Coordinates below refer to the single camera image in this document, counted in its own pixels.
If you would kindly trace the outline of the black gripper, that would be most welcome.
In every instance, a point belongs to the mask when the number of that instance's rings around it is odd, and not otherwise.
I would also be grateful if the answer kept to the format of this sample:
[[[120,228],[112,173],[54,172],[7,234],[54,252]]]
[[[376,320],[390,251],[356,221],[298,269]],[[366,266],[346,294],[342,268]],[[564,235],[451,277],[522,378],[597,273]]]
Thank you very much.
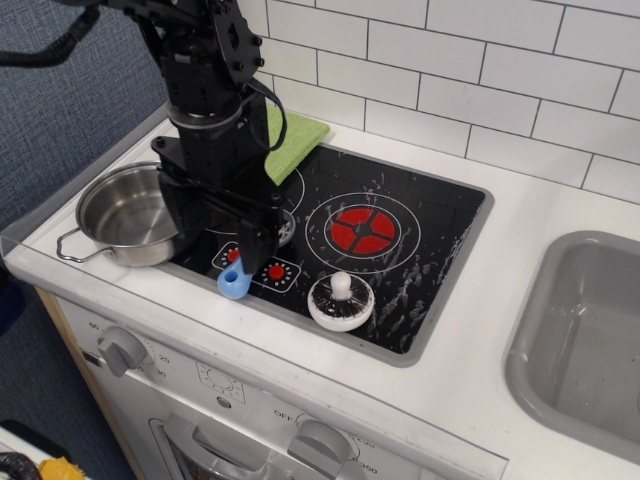
[[[167,105],[179,136],[160,137],[159,186],[181,249],[205,228],[230,222],[245,274],[256,274],[278,249],[283,198],[265,171],[269,133],[265,97],[239,96],[216,115]]]

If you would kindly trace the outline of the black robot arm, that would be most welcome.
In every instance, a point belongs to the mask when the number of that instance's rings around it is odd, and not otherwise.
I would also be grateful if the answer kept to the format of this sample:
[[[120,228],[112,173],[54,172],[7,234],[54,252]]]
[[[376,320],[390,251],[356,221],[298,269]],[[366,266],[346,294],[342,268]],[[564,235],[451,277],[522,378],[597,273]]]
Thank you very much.
[[[180,235],[229,222],[245,273],[254,274],[279,248],[283,198],[265,162],[285,133],[269,137],[266,103],[275,94],[255,79],[261,38],[235,1],[83,1],[69,35],[79,42],[100,8],[134,20],[156,61],[178,135],[152,148],[159,185]]]

